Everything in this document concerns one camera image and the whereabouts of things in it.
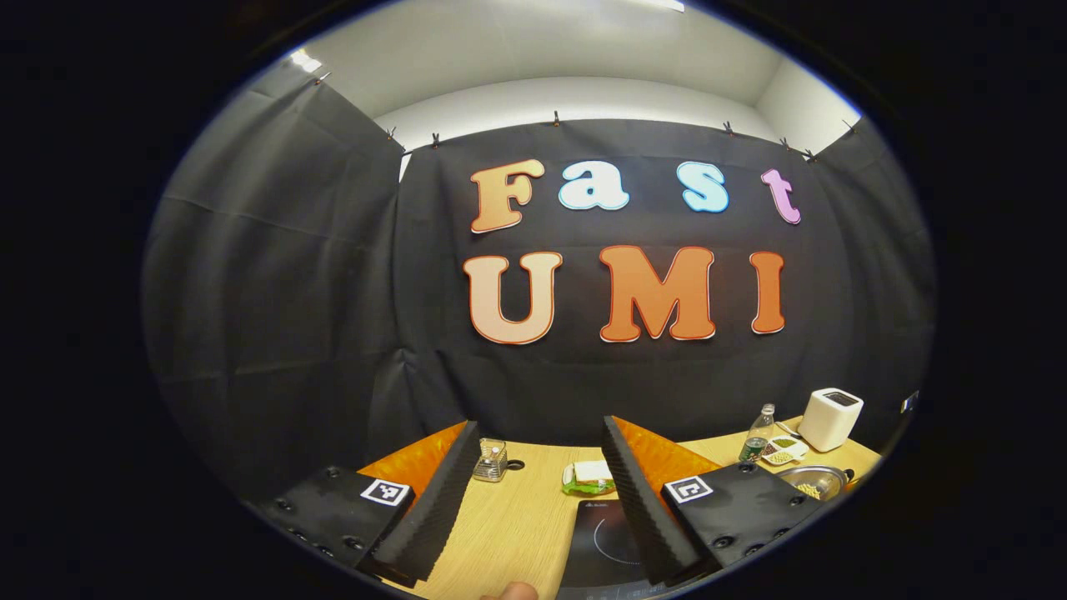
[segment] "ceiling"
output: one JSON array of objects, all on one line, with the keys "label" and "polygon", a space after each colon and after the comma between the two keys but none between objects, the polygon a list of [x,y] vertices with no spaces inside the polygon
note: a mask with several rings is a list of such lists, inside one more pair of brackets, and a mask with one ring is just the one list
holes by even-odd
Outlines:
[{"label": "ceiling", "polygon": [[307,44],[371,119],[489,83],[656,81],[754,106],[782,54],[695,7],[642,0],[402,0]]}]

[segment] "letter s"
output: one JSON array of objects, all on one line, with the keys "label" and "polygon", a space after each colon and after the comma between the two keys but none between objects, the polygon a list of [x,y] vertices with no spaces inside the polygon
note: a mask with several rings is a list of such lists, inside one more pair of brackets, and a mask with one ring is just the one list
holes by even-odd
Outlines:
[{"label": "letter s", "polygon": [[730,204],[730,194],[722,187],[726,177],[714,164],[683,162],[678,165],[678,180],[688,188],[682,200],[698,212],[722,212]]}]

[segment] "finger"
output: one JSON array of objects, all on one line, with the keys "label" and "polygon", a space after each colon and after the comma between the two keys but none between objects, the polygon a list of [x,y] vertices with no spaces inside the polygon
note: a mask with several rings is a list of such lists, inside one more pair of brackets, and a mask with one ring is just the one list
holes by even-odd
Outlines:
[{"label": "finger", "polygon": [[500,600],[538,600],[538,594],[532,585],[513,581],[504,588]]}]

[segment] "black curtain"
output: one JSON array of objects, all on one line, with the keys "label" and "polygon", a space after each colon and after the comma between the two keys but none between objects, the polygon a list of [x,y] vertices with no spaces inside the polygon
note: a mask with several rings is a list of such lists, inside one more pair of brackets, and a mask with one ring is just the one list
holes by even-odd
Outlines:
[{"label": "black curtain", "polygon": [[232,98],[160,201],[149,359],[181,430],[241,496],[392,447],[373,424],[404,393],[389,270],[402,152],[286,63]]},{"label": "black curtain", "polygon": [[930,358],[929,230],[901,163],[866,120],[821,152],[811,169],[841,226],[857,302],[839,386],[866,401],[851,438],[877,448],[889,441],[903,399],[919,391]]},{"label": "black curtain", "polygon": [[[745,429],[764,402],[800,414],[813,390],[866,401],[854,437],[878,448],[915,391],[933,329],[933,260],[906,177],[861,123],[806,161],[717,129],[644,121],[525,125],[412,154],[292,65],[237,94],[166,189],[145,259],[145,329],[164,400],[235,491],[258,499],[327,463],[359,468],[464,419],[513,441],[595,445],[603,415],[673,439]],[[543,176],[514,227],[473,234],[476,171],[535,158]],[[628,204],[573,210],[562,170],[603,160]],[[718,167],[730,204],[695,212],[681,162]],[[761,175],[792,185],[797,225]],[[710,249],[714,337],[601,341],[602,249],[640,247],[656,272]],[[501,255],[503,311],[529,309],[522,255],[563,255],[541,340],[481,337],[465,259]],[[749,264],[770,251],[785,328],[757,335]]]},{"label": "black curtain", "polygon": [[[595,445],[604,414],[673,439],[705,438],[747,428],[764,402],[781,415],[800,414],[812,391],[838,386],[866,401],[857,437],[880,447],[926,363],[933,260],[918,241],[922,222],[903,173],[882,168],[892,158],[867,149],[877,177],[862,175],[862,160],[834,158],[851,156],[854,140],[877,136],[860,130],[813,163],[764,140],[641,121],[509,127],[416,151],[400,187],[394,275],[419,413],[437,425],[468,415],[509,440]],[[527,205],[512,203],[522,221],[472,233],[478,195],[471,175],[530,158],[545,173],[531,178]],[[563,168],[585,160],[619,169],[626,206],[572,210],[557,200]],[[675,176],[684,161],[721,170],[724,211],[686,206]],[[778,214],[761,180],[769,169],[791,183],[799,224]],[[680,248],[712,250],[715,336],[679,342],[643,332],[630,344],[602,342],[611,284],[599,253],[615,244],[640,247],[660,277]],[[501,310],[522,319],[529,287],[519,260],[536,251],[563,255],[552,330],[526,346],[481,337],[469,318],[463,262],[505,256]],[[786,326],[770,335],[750,329],[758,289],[748,258],[758,251],[785,262]]]}]

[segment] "orange letter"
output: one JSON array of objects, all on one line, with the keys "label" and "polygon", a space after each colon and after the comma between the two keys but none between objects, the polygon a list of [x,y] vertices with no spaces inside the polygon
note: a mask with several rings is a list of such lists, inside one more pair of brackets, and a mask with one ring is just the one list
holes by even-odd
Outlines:
[{"label": "orange letter", "polygon": [[752,331],[778,333],[785,328],[782,316],[781,281],[779,273],[785,260],[774,252],[757,252],[748,257],[755,267],[755,289],[759,298]]},{"label": "orange letter", "polygon": [[530,274],[530,314],[521,321],[500,312],[500,273],[508,270],[504,256],[476,256],[463,263],[471,278],[471,322],[482,337],[497,344],[529,344],[548,333],[556,316],[556,267],[563,257],[556,252],[534,252],[519,264]]},{"label": "orange letter", "polygon": [[[514,180],[508,183],[508,177],[514,175]],[[505,164],[493,169],[478,171],[471,175],[471,180],[478,184],[478,218],[471,222],[471,231],[483,234],[493,230],[503,230],[519,224],[523,216],[511,209],[511,199],[525,205],[534,195],[530,178],[526,175],[540,177],[544,175],[544,164],[535,159]]]},{"label": "orange letter", "polygon": [[641,336],[634,325],[634,304],[653,340],[663,335],[675,304],[678,318],[670,327],[671,337],[707,340],[715,335],[707,298],[707,269],[714,260],[706,248],[683,248],[660,283],[640,248],[611,246],[602,250],[601,263],[611,270],[611,317],[601,329],[601,340],[633,342]]}]

